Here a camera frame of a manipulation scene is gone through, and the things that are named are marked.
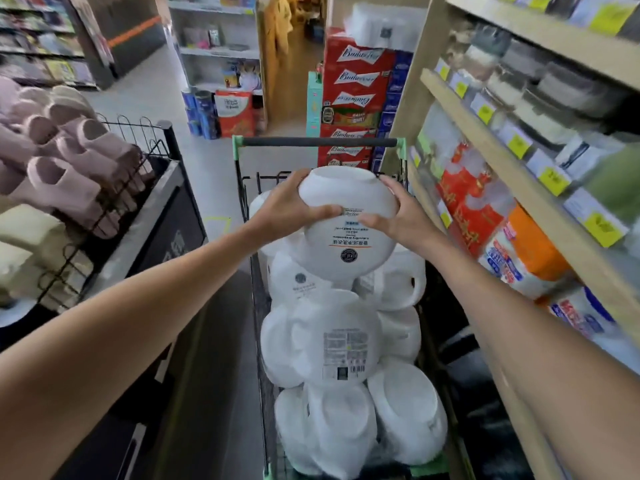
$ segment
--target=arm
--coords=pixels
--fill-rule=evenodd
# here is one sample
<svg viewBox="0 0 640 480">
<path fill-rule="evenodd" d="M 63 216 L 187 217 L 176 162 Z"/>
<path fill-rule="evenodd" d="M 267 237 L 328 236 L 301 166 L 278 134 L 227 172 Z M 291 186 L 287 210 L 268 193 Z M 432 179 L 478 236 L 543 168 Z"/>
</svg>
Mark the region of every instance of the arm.
<svg viewBox="0 0 640 480">
<path fill-rule="evenodd" d="M 280 184 L 235 232 L 103 291 L 0 354 L 0 478 L 50 478 L 240 263 L 340 206 Z"/>
<path fill-rule="evenodd" d="M 393 219 L 361 215 L 442 274 L 509 383 L 581 480 L 631 480 L 640 471 L 640 378 L 553 315 L 496 280 L 438 231 L 402 185 Z"/>
</svg>

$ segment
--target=white jug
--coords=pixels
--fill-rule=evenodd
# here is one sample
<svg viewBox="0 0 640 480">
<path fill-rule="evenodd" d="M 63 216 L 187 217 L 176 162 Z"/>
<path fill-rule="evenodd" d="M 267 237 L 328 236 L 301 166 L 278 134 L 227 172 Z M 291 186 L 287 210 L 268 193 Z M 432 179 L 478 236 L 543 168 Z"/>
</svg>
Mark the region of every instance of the white jug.
<svg viewBox="0 0 640 480">
<path fill-rule="evenodd" d="M 269 194 L 271 193 L 270 190 L 267 190 L 267 192 L 262 192 L 261 194 L 258 194 L 258 197 L 254 198 L 251 201 L 251 204 L 249 204 L 249 218 L 251 219 L 256 212 L 258 212 L 258 210 L 260 210 L 260 208 L 262 207 L 262 204 L 267 200 L 267 197 L 269 196 Z M 285 248 L 285 240 L 284 238 L 282 239 L 277 239 L 276 241 L 270 242 L 268 244 L 265 244 L 263 247 L 260 248 L 260 250 L 267 255 L 267 257 L 272 258 L 274 256 L 276 256 L 276 253 Z"/>
<path fill-rule="evenodd" d="M 426 286 L 424 259 L 397 244 L 386 263 L 357 279 L 354 290 L 376 309 L 391 311 L 414 306 Z"/>
<path fill-rule="evenodd" d="M 276 398 L 274 409 L 276 428 L 291 466 L 304 475 L 322 475 L 322 470 L 311 458 L 307 446 L 307 403 L 303 401 L 302 387 L 281 391 Z"/>
<path fill-rule="evenodd" d="M 302 384 L 302 378 L 291 366 L 290 310 L 284 306 L 272 308 L 265 316 L 260 329 L 260 350 L 262 364 L 268 379 L 276 386 L 295 387 Z"/>
<path fill-rule="evenodd" d="M 382 355 L 393 355 L 409 363 L 420 352 L 420 317 L 412 306 L 395 312 L 378 312 L 382 325 Z"/>
<path fill-rule="evenodd" d="M 316 290 L 291 311 L 292 366 L 305 382 L 345 387 L 363 382 L 380 358 L 376 311 L 356 293 Z"/>
<path fill-rule="evenodd" d="M 366 387 L 354 384 L 326 390 L 306 383 L 304 393 L 311 457 L 332 477 L 357 478 L 378 434 L 376 411 Z"/>
<path fill-rule="evenodd" d="M 338 288 L 351 291 L 353 280 L 332 283 L 309 273 L 284 251 L 269 260 L 269 294 L 272 306 L 293 303 L 316 289 Z"/>
<path fill-rule="evenodd" d="M 411 364 L 384 357 L 367 385 L 394 459 L 406 465 L 433 460 L 447 439 L 447 415 L 427 376 Z"/>
<path fill-rule="evenodd" d="M 380 231 L 359 224 L 361 212 L 393 217 L 398 204 L 376 176 L 362 168 L 314 168 L 298 188 L 308 205 L 339 204 L 341 216 L 327 219 L 288 236 L 291 256 L 310 273 L 331 282 L 353 280 L 388 259 L 395 242 Z"/>
</svg>

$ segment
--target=hand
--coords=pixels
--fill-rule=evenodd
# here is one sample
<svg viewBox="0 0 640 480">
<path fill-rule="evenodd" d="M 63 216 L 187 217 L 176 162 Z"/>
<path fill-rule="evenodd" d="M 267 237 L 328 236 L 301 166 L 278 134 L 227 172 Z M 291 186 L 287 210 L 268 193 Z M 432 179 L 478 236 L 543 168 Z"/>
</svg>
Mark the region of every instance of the hand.
<svg viewBox="0 0 640 480">
<path fill-rule="evenodd" d="M 400 183 L 386 175 L 381 175 L 380 181 L 396 196 L 400 204 L 398 213 L 388 219 L 378 214 L 363 212 L 358 216 L 358 221 L 366 227 L 387 234 L 405 248 L 425 257 L 429 244 L 442 240 L 442 233 L 427 217 L 418 201 L 409 195 Z"/>
<path fill-rule="evenodd" d="M 249 220 L 260 227 L 267 242 L 292 234 L 304 226 L 342 213 L 340 205 L 309 207 L 298 194 L 298 187 L 311 170 L 305 168 L 293 172 L 283 183 L 271 191 L 262 207 Z"/>
</svg>

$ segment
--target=forearm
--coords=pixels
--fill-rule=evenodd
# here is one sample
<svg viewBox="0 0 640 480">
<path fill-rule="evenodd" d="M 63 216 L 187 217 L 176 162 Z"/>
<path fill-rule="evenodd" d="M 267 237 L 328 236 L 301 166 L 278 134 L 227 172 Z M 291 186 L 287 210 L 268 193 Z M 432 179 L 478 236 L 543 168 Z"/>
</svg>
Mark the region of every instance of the forearm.
<svg viewBox="0 0 640 480">
<path fill-rule="evenodd" d="M 0 354 L 0 477 L 46 479 L 263 242 L 250 225 L 109 288 Z M 19 432 L 25 444 L 16 444 Z"/>
<path fill-rule="evenodd" d="M 631 479 L 640 468 L 640 380 L 455 248 L 425 245 L 509 383 L 581 480 Z"/>
</svg>

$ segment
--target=stack of beer boxes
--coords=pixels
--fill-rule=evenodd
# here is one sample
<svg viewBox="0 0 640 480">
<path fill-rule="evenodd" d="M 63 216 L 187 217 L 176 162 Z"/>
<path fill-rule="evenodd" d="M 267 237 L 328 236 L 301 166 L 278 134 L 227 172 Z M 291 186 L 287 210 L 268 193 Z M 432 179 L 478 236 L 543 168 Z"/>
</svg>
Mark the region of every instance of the stack of beer boxes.
<svg viewBox="0 0 640 480">
<path fill-rule="evenodd" d="M 402 52 L 401 50 L 396 50 L 394 55 L 394 66 L 391 71 L 391 76 L 389 77 L 387 98 L 385 99 L 384 106 L 382 106 L 382 115 L 380 116 L 380 124 L 378 126 L 378 132 L 376 133 L 378 138 L 386 138 L 389 136 L 413 58 L 411 52 Z M 385 149 L 382 146 L 375 147 L 371 161 L 371 171 L 380 171 L 384 153 Z"/>
<path fill-rule="evenodd" d="M 395 60 L 393 50 L 359 47 L 343 30 L 328 30 L 324 44 L 321 137 L 376 135 Z M 372 152 L 372 146 L 321 146 L 317 165 L 369 168 Z"/>
</svg>

